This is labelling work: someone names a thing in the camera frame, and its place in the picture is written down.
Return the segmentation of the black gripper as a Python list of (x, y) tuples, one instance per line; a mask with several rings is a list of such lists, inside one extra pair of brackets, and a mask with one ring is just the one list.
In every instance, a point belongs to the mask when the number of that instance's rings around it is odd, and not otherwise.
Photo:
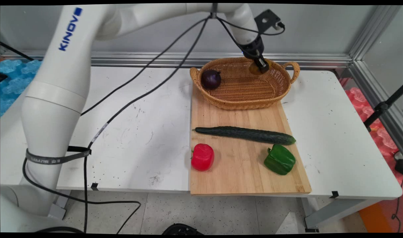
[(264, 59), (263, 52), (264, 52), (264, 44), (261, 36), (257, 36), (253, 42), (240, 45), (244, 57), (253, 60), (253, 63), (259, 69), (260, 74), (264, 74), (269, 70), (269, 63), (268, 60)]

